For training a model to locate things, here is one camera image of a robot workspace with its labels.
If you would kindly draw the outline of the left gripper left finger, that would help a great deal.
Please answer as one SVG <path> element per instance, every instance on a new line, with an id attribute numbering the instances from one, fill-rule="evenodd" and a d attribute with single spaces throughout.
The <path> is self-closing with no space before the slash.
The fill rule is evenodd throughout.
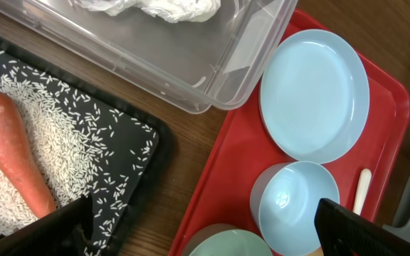
<path id="1" fill-rule="evenodd" d="M 92 235 L 93 200 L 81 196 L 15 233 L 0 237 L 0 256 L 79 255 Z"/>

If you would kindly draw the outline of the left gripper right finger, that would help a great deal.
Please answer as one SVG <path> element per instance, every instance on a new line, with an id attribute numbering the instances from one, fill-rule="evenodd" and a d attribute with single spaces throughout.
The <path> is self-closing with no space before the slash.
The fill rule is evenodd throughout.
<path id="1" fill-rule="evenodd" d="M 409 256 L 410 242 L 322 198 L 314 219 L 324 256 Z"/>

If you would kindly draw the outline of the white plastic spoon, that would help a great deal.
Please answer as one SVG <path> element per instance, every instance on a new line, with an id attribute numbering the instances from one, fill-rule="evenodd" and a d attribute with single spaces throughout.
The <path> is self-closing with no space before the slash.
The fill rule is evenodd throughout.
<path id="1" fill-rule="evenodd" d="M 369 169 L 363 169 L 359 175 L 357 190 L 354 199 L 353 213 L 360 215 L 367 196 L 369 185 L 372 180 L 372 172 Z"/>

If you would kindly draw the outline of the white rice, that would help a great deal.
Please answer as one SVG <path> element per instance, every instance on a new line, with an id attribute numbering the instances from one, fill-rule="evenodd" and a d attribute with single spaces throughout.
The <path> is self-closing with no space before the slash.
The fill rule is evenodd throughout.
<path id="1" fill-rule="evenodd" d="M 156 129 L 0 50 L 0 92 L 17 104 L 59 206 L 93 199 L 85 255 L 106 255 L 159 143 Z"/>

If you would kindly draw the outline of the green bowl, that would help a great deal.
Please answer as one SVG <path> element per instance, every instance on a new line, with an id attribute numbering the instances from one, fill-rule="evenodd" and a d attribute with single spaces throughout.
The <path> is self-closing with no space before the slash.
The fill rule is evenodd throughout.
<path id="1" fill-rule="evenodd" d="M 202 228 L 185 245 L 183 256 L 273 256 L 266 242 L 251 231 L 218 223 Z"/>

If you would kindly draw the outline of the orange carrot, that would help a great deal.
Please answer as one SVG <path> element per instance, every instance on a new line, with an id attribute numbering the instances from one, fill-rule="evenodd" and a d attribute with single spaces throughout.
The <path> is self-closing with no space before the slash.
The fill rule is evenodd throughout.
<path id="1" fill-rule="evenodd" d="M 31 152 L 16 103 L 0 92 L 0 170 L 20 193 L 32 213 L 42 218 L 56 202 Z"/>

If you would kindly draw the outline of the white tissue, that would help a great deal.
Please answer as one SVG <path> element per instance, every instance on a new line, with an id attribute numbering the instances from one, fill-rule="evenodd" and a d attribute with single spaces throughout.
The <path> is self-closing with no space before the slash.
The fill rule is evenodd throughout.
<path id="1" fill-rule="evenodd" d="M 138 8 L 168 23 L 205 22 L 221 7 L 220 0 L 77 0 L 75 3 L 89 11 L 100 11 L 109 16 Z"/>

